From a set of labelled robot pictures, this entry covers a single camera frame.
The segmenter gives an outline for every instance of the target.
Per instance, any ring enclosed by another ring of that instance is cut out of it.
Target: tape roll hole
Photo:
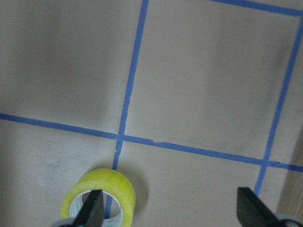
[[[74,199],[70,207],[70,217],[75,218],[78,215],[79,211],[83,206],[83,203],[88,198],[89,193],[90,191],[83,192]],[[104,223],[102,227],[119,227],[121,226],[123,219],[123,212],[121,209],[121,205],[115,197],[112,197],[109,193],[103,191],[104,210],[108,197],[112,198],[110,217],[108,219],[104,219]]]

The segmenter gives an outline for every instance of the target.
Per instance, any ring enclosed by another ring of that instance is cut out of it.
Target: metal screw
[[[287,221],[287,222],[285,223],[285,225],[286,225],[287,227],[299,227],[299,225],[298,225],[297,223],[293,222],[293,221]]]

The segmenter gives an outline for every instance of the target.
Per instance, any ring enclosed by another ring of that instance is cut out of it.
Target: tape roll inner core
[[[75,218],[78,215],[79,211],[81,210],[81,208],[83,206],[83,195],[86,193],[89,193],[91,191],[92,190],[88,190],[88,191],[82,192],[76,196],[76,198],[71,203],[70,217]],[[121,209],[121,205],[120,205],[119,201],[114,196],[112,196],[110,193],[105,192],[105,191],[103,191],[103,193],[112,197],[114,199],[114,201],[116,201],[116,203],[118,204],[120,213],[113,218],[104,219],[102,227],[120,227],[122,224],[122,220],[123,220],[123,211]]]

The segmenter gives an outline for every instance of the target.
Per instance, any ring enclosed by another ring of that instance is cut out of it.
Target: tape roll
[[[134,188],[124,175],[112,169],[94,169],[83,175],[63,199],[61,218],[75,218],[83,205],[82,196],[100,189],[120,208],[120,214],[105,219],[102,227],[130,227],[136,203]]]

